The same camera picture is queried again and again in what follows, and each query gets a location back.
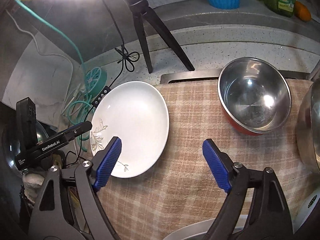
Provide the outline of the beige plaid cloth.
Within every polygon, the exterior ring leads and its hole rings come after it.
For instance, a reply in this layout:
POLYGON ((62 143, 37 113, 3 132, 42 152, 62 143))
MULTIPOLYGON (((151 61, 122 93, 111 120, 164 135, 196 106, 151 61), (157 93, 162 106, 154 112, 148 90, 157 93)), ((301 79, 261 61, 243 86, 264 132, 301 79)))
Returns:
POLYGON ((247 168, 273 168, 295 217, 306 197, 319 187, 319 176, 302 163, 295 134, 300 104, 311 82, 289 79, 287 83, 292 108, 286 124, 259 136, 241 134, 229 124, 220 106, 217 81, 158 85, 170 118, 164 152, 141 176, 111 178, 98 193, 119 237, 163 239, 217 216, 226 194, 217 186, 202 154, 202 143, 208 138, 247 168))

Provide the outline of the white plate with leaf motif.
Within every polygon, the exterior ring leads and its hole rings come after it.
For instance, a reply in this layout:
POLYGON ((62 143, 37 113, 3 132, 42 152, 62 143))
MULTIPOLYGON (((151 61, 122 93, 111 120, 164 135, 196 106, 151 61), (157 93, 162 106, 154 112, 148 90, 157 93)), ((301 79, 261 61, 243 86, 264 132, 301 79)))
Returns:
POLYGON ((131 81, 103 92, 95 103, 90 131, 92 153, 118 137, 122 150, 111 175, 133 178, 150 169, 169 135, 169 112, 161 93, 146 82, 131 81))

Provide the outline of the floral rimmed plate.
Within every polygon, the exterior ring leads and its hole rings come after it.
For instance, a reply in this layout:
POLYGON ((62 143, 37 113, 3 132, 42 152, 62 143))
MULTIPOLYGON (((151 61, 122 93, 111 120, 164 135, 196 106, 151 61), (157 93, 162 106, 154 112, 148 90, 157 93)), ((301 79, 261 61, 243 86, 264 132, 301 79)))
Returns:
MULTIPOLYGON (((233 233, 239 232, 244 228, 247 215, 240 215, 233 233)), ((203 239, 215 219, 204 220, 183 228, 180 228, 169 235, 164 240, 175 239, 203 239)))

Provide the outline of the orange fruit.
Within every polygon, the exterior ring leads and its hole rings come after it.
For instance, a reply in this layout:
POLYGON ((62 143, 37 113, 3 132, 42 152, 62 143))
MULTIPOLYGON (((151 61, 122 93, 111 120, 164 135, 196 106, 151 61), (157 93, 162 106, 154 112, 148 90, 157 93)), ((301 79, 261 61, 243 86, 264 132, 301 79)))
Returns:
POLYGON ((312 19, 311 13, 308 8, 299 1, 295 1, 294 14, 303 22, 309 22, 312 19))

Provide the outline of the white knitted glove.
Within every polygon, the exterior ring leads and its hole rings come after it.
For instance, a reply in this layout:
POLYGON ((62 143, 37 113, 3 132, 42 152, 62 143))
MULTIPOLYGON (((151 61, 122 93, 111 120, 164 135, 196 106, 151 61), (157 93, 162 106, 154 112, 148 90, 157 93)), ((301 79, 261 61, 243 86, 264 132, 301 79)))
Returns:
POLYGON ((32 205, 36 202, 36 198, 44 182, 45 175, 45 172, 33 170, 29 170, 27 173, 23 174, 22 180, 24 194, 32 205))

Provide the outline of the large stainless steel bowl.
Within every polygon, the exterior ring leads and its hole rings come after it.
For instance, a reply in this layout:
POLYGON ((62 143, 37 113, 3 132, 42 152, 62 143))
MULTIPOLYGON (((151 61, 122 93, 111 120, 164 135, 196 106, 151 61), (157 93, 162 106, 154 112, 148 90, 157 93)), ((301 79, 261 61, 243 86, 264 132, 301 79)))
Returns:
POLYGON ((319 173, 319 79, 310 86, 300 105, 296 140, 303 164, 319 173))

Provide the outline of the red steel-lined bowl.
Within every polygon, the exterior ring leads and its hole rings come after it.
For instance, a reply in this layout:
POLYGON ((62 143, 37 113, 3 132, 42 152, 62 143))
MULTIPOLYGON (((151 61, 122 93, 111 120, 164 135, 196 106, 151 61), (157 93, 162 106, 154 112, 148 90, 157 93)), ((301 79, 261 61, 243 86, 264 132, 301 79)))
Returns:
POLYGON ((263 135, 287 122, 289 85, 270 63, 252 57, 235 59, 221 70, 217 92, 228 122, 240 133, 263 135))

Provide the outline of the glass pot lid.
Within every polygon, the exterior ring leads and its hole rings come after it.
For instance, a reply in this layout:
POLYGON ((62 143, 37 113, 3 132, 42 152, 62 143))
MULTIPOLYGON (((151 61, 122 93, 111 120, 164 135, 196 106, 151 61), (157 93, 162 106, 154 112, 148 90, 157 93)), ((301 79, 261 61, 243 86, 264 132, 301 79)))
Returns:
POLYGON ((44 177, 47 175, 47 171, 41 167, 41 162, 34 162, 34 158, 31 156, 31 150, 23 153, 22 157, 18 157, 18 165, 22 167, 22 169, 19 170, 16 167, 15 157, 21 153, 20 140, 16 129, 16 118, 12 118, 4 127, 2 133, 2 150, 8 167, 13 174, 19 178, 22 178, 23 174, 28 172, 40 174, 44 177))

